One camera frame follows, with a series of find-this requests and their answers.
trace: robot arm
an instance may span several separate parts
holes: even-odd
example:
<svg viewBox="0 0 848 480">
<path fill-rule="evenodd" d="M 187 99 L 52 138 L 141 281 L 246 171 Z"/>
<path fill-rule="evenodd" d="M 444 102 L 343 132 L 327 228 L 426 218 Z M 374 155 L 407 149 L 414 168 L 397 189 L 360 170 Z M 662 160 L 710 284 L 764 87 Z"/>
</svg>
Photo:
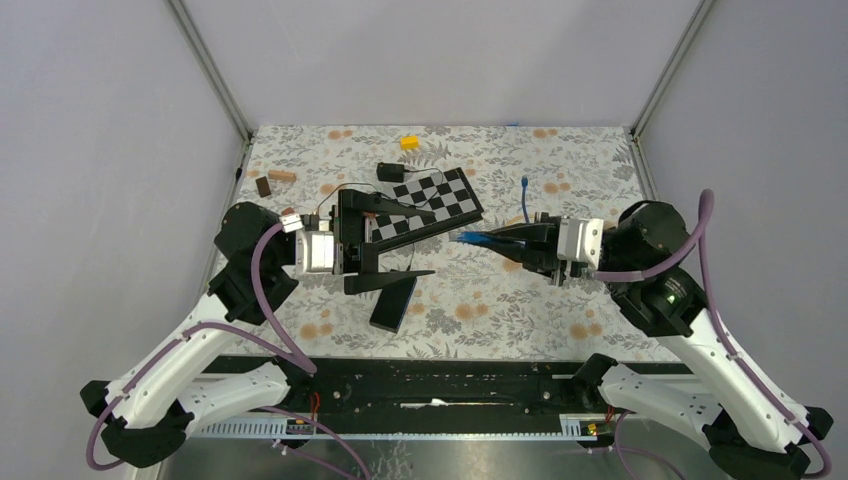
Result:
<svg viewBox="0 0 848 480">
<path fill-rule="evenodd" d="M 228 263 L 209 282 L 208 294 L 130 371 L 110 382 L 91 381 L 82 389 L 83 402 L 95 417 L 101 417 L 107 405 L 117 401 L 105 417 L 107 426 L 101 434 L 112 455 L 144 468 L 167 458 L 197 429 L 237 413 L 278 404 L 286 397 L 290 388 L 286 375 L 271 362 L 226 380 L 193 384 L 195 377 L 238 337 L 215 328 L 185 333 L 201 322 L 246 331 L 265 321 L 254 295 L 250 260 L 260 237 L 280 221 L 273 212 L 254 204 L 232 207 L 215 237 L 215 245 Z M 294 237 L 294 233 L 275 235 L 260 260 L 259 276 L 272 309 L 278 308 L 298 284 L 282 269 L 295 263 Z M 161 355 L 171 344 L 172 348 Z M 127 389 L 157 355 L 161 355 L 159 360 L 131 390 Z"/>
<path fill-rule="evenodd" d="M 531 224 L 465 232 L 457 240 L 493 250 L 562 285 L 569 277 L 590 278 L 596 272 L 618 278 L 623 277 L 616 275 L 619 272 L 647 271 L 678 256 L 675 252 L 688 238 L 683 219 L 671 205 L 639 202 L 607 231 L 600 219 L 541 213 Z M 800 478 L 810 463 L 798 448 L 806 438 L 761 393 L 736 357 L 744 358 L 818 439 L 827 434 L 832 418 L 780 390 L 719 319 L 737 351 L 733 357 L 728 353 L 711 321 L 704 291 L 679 266 L 682 259 L 650 278 L 607 281 L 607 286 L 624 317 L 680 358 L 712 395 L 687 396 L 603 355 L 593 356 L 577 377 L 597 389 L 600 401 L 642 413 L 699 443 L 734 478 Z"/>
<path fill-rule="evenodd" d="M 201 322 L 238 331 L 265 322 L 254 291 L 251 260 L 260 239 L 270 229 L 282 232 L 271 237 L 263 250 L 259 279 L 272 310 L 298 285 L 283 271 L 286 265 L 295 265 L 300 274 L 359 272 L 359 278 L 345 278 L 347 293 L 374 290 L 398 279 L 433 273 L 378 273 L 379 252 L 370 248 L 365 211 L 433 215 L 354 190 L 339 193 L 337 213 L 329 221 L 320 221 L 317 215 L 280 217 L 250 202 L 231 207 L 215 237 L 215 245 L 228 262 L 209 282 L 208 294 L 130 371 L 110 382 L 91 381 L 80 392 L 89 413 L 98 418 L 105 415 L 107 426 L 101 437 L 109 452 L 144 468 L 170 456 L 194 431 L 241 412 L 279 404 L 288 395 L 287 376 L 270 362 L 227 380 L 193 384 L 195 377 L 237 336 L 215 328 L 186 333 Z M 158 360 L 148 365 L 154 358 Z M 145 368 L 138 382 L 127 388 Z"/>
</svg>

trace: yellow block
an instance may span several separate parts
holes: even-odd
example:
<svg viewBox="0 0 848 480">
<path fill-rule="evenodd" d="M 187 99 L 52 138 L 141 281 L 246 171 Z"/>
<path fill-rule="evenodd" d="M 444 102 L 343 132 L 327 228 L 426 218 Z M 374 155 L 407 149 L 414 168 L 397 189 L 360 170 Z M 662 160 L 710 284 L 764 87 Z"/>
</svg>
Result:
<svg viewBox="0 0 848 480">
<path fill-rule="evenodd" d="M 401 150 L 411 150 L 413 148 L 418 148 L 418 137 L 412 136 L 400 139 Z"/>
</svg>

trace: orange flower pattern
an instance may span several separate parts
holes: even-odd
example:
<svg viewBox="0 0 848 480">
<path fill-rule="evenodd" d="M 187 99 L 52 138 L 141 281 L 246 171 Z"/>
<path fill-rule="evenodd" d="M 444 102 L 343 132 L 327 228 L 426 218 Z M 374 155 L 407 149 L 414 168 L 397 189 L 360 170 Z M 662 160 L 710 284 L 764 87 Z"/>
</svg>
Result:
<svg viewBox="0 0 848 480">
<path fill-rule="evenodd" d="M 401 151 L 398 140 L 407 135 L 418 136 L 420 148 Z M 524 221 L 521 175 L 529 180 L 531 215 L 598 217 L 611 225 L 642 199 L 620 128 L 263 126 L 245 175 L 284 170 L 296 173 L 298 182 L 266 198 L 245 182 L 235 201 L 306 213 L 345 182 L 373 183 L 388 193 L 369 167 L 380 161 L 415 170 L 462 167 L 485 209 L 483 221 L 467 227 L 472 229 Z M 321 214 L 335 203 L 331 196 Z M 411 254 L 412 246 L 384 253 L 382 270 L 405 269 Z M 333 275 L 298 278 L 278 316 L 316 356 L 581 361 L 599 352 L 620 361 L 676 360 L 626 322 L 598 282 L 550 286 L 519 263 L 451 243 L 447 235 L 417 242 L 411 259 L 412 269 L 436 273 L 418 279 L 396 335 L 368 325 L 378 292 L 346 296 L 343 279 Z M 267 325 L 255 331 L 282 345 Z M 225 353 L 266 354 L 248 342 Z"/>
</svg>

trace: metal frame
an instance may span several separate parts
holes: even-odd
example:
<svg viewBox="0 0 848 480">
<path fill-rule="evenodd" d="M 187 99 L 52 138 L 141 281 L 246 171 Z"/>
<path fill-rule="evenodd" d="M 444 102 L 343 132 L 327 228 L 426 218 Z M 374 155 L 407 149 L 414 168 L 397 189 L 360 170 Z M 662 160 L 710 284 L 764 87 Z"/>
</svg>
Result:
<svg viewBox="0 0 848 480">
<path fill-rule="evenodd" d="M 639 179 L 639 184 L 642 186 L 645 198 L 648 200 L 660 200 L 660 195 L 657 190 L 657 185 L 654 182 L 654 176 L 651 173 L 651 168 L 648 165 L 645 150 L 642 146 L 642 135 L 648 128 L 648 124 L 668 91 L 669 85 L 671 85 L 674 76 L 680 68 L 680 64 L 689 53 L 689 49 L 692 47 L 695 38 L 701 31 L 701 27 L 704 25 L 704 22 L 707 20 L 707 17 L 717 1 L 718 0 L 701 0 L 698 4 L 698 7 L 692 14 L 692 18 L 689 19 L 689 23 L 686 25 L 686 29 L 683 31 L 683 35 L 674 47 L 674 51 L 672 51 L 671 57 L 668 59 L 668 63 L 665 68 L 663 68 L 660 78 L 657 80 L 656 85 L 654 85 L 654 89 L 651 91 L 648 101 L 645 103 L 645 106 L 642 108 L 639 116 L 636 117 L 636 122 L 633 124 L 627 135 L 627 144 L 630 148 L 630 156 L 633 159 L 633 166 L 636 168 L 636 176 Z"/>
<path fill-rule="evenodd" d="M 194 20 L 192 20 L 185 4 L 182 0 L 165 0 L 165 4 L 168 5 L 171 13 L 174 15 L 174 20 L 180 27 L 180 31 L 183 32 L 200 69 L 203 70 L 203 74 L 209 80 L 209 85 L 221 102 L 221 106 L 224 108 L 236 132 L 238 132 L 242 140 L 249 142 L 253 136 L 250 125 L 244 118 L 244 114 L 242 114 L 235 98 L 233 98 L 233 94 L 227 87 L 227 83 L 224 82 L 224 78 L 221 76 L 217 65 L 215 65 L 212 54 L 209 53 L 209 48 L 204 43 L 203 37 L 200 36 L 200 32 L 197 30 L 197 26 L 194 24 Z"/>
<path fill-rule="evenodd" d="M 645 159 L 645 154 L 642 150 L 642 145 L 632 134 L 627 134 L 627 147 L 630 148 L 630 158 L 633 159 L 633 167 L 636 169 L 636 178 L 639 180 L 639 186 L 642 187 L 642 192 L 646 200 L 660 200 L 660 195 L 657 192 L 657 186 L 654 183 L 654 176 L 651 173 L 651 167 Z"/>
<path fill-rule="evenodd" d="M 680 63 L 689 52 L 689 48 L 695 41 L 698 32 L 701 30 L 701 26 L 704 24 L 704 21 L 707 19 L 707 16 L 710 14 L 710 11 L 712 11 L 716 2 L 717 0 L 701 0 L 698 7 L 695 9 L 695 13 L 689 20 L 689 24 L 686 25 L 686 29 L 683 31 L 683 36 L 680 37 L 680 40 L 677 42 L 677 46 L 674 47 L 674 51 L 671 53 L 671 58 L 668 59 L 668 63 L 660 74 L 657 84 L 654 86 L 653 91 L 651 91 L 651 95 L 648 97 L 648 102 L 642 108 L 642 112 L 639 113 L 639 116 L 636 117 L 636 122 L 633 124 L 633 128 L 630 133 L 635 139 L 637 145 L 639 143 L 639 138 L 643 133 L 645 133 L 645 128 L 647 128 L 648 123 L 651 121 L 651 117 L 657 109 L 657 105 L 659 105 L 666 90 L 668 89 L 669 84 L 674 78 L 675 73 L 677 73 Z"/>
<path fill-rule="evenodd" d="M 242 153 L 241 159 L 239 160 L 239 164 L 234 172 L 234 181 L 232 185 L 230 185 L 230 190 L 227 192 L 227 198 L 224 202 L 223 207 L 221 207 L 221 215 L 218 218 L 224 218 L 224 214 L 227 213 L 227 210 L 232 206 L 233 200 L 236 198 L 236 194 L 238 194 L 239 188 L 241 187 L 242 182 L 244 181 L 244 169 L 247 167 L 247 161 L 250 159 L 250 154 L 253 153 L 253 144 L 249 141 L 245 142 L 244 152 Z M 200 298 L 204 295 L 209 288 L 207 282 L 215 275 L 215 264 L 218 261 L 218 257 L 221 255 L 221 252 L 218 251 L 214 245 L 212 245 L 212 249 L 209 252 L 209 258 L 206 260 L 206 268 L 203 271 L 203 283 L 200 286 L 200 291 L 197 293 L 197 297 Z"/>
</svg>

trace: black cable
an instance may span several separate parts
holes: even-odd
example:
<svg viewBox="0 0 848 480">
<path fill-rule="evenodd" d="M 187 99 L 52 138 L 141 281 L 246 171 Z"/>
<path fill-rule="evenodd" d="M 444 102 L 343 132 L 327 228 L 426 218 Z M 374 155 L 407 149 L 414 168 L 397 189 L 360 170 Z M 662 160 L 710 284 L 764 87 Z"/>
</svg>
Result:
<svg viewBox="0 0 848 480">
<path fill-rule="evenodd" d="M 375 187 L 375 186 L 374 186 L 374 184 L 373 184 L 373 183 L 366 183 L 366 182 L 345 182 L 345 183 L 340 183 L 340 184 L 339 184 L 339 186 L 337 186 L 336 188 L 334 188 L 334 189 L 333 189 L 333 191 L 332 191 L 332 192 L 330 192 L 330 194 L 329 194 L 329 195 L 327 195 L 326 197 L 324 197 L 324 200 L 321 200 L 321 202 L 318 204 L 318 206 L 317 206 L 317 207 L 315 207 L 315 213 L 318 213 L 318 210 L 320 210 L 320 209 L 321 209 L 321 205 L 324 205 L 324 202 L 326 202 L 327 200 L 329 200 L 329 198 L 330 198 L 330 197 L 332 197 L 334 193 L 336 193 L 336 192 L 337 192 L 340 188 L 342 188 L 342 187 L 344 187 L 344 186 L 346 186 L 346 185 L 368 185 L 369 187 L 373 188 L 373 189 L 374 189 L 374 191 L 376 191 L 378 194 L 380 194 L 380 195 L 384 195 L 383 193 L 381 193 L 381 192 L 380 192 L 380 190 L 379 190 L 377 187 Z"/>
<path fill-rule="evenodd" d="M 424 169 L 421 169 L 421 170 L 408 170 L 408 169 L 404 169 L 404 172 L 406 172 L 406 173 L 420 173 L 420 172 L 430 172 L 430 171 L 433 171 L 433 170 L 435 170 L 435 171 L 437 171 L 437 172 L 439 172 L 439 173 L 441 173 L 441 174 L 442 174 L 442 181 L 441 181 L 441 182 L 439 182 L 439 185 L 443 185 L 443 184 L 445 183 L 445 172 L 443 172 L 442 170 L 440 170 L 440 169 L 438 169 L 438 168 L 436 168 L 436 167 L 424 168 Z M 437 193 L 439 193 L 439 190 L 436 190 L 435 192 L 433 192 L 433 194 L 432 194 L 432 195 L 430 195 L 430 197 L 429 197 L 429 198 L 424 199 L 423 201 L 421 201 L 421 202 L 420 202 L 420 204 L 419 204 L 419 203 L 416 203 L 416 204 L 412 204 L 411 206 L 413 206 L 413 207 L 420 207 L 421 205 L 424 205 L 424 204 L 426 204 L 427 202 L 429 202 L 429 201 L 430 201 L 433 197 L 435 197 L 435 196 L 436 196 L 436 194 L 437 194 Z"/>
<path fill-rule="evenodd" d="M 412 244 L 412 254 L 409 256 L 409 265 L 406 267 L 406 271 L 412 270 L 412 259 L 415 258 L 415 243 Z"/>
</svg>

